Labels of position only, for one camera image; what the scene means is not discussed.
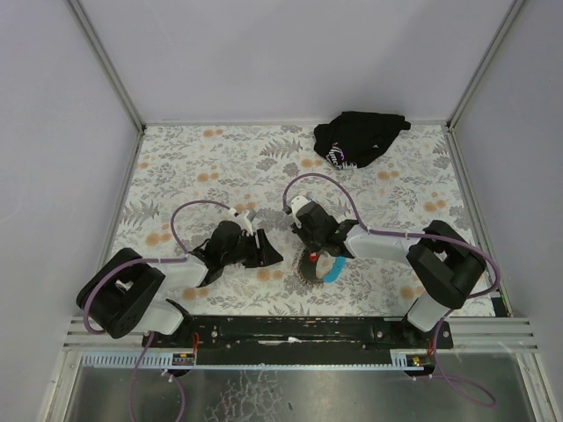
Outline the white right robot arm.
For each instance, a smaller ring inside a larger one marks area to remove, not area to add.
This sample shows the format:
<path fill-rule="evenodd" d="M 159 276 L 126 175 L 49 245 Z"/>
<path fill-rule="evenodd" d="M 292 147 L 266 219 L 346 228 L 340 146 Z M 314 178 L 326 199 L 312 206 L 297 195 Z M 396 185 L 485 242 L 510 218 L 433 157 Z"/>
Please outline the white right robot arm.
<path fill-rule="evenodd" d="M 486 270 L 482 251 L 468 244 L 449 224 L 432 221 L 421 232 L 368 229 L 360 221 L 338 222 L 317 202 L 296 196 L 285 207 L 291 229 L 309 253 L 344 259 L 379 258 L 409 265 L 425 292 L 405 316 L 406 323 L 429 332 L 446 315 L 464 306 Z"/>

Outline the steel key holder with rings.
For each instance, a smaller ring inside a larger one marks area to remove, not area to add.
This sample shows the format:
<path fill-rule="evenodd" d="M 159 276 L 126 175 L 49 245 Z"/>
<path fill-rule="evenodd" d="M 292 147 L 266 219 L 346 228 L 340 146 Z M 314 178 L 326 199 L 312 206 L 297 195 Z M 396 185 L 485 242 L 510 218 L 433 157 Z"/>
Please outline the steel key holder with rings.
<path fill-rule="evenodd" d="M 310 254 L 316 253 L 318 259 L 310 260 Z M 310 252 L 302 249 L 296 255 L 295 269 L 300 280 L 311 286 L 331 284 L 342 275 L 347 258 L 343 256 L 334 257 L 327 251 Z"/>

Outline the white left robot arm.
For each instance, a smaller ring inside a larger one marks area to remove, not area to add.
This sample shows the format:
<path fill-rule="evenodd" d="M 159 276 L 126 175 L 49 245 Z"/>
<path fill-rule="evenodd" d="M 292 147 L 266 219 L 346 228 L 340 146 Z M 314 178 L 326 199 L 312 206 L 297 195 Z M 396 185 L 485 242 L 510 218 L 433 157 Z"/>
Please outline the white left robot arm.
<path fill-rule="evenodd" d="M 119 250 L 79 291 L 76 303 L 91 333 L 114 339 L 134 330 L 172 335 L 189 314 L 168 296 L 171 290 L 206 287 L 227 266 L 254 269 L 282 261 L 265 230 L 250 233 L 222 221 L 209 239 L 182 258 L 144 258 L 131 248 Z"/>

